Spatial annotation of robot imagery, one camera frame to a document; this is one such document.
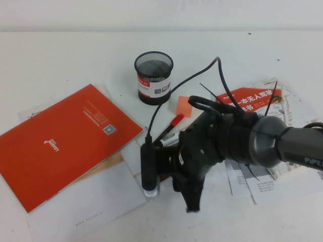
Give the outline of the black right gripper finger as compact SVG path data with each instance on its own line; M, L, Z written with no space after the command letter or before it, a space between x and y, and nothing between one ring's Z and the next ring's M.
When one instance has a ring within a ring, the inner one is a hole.
M183 177L182 196L186 203L186 212L199 212L204 179Z
M186 192L187 191L187 181L188 179L183 176L172 176L173 180L173 190L175 192Z

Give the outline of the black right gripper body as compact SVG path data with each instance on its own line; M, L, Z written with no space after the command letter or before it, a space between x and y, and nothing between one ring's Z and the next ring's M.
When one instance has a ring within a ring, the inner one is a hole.
M203 112L179 135L176 173L204 177L217 163L229 157L227 135L231 115Z

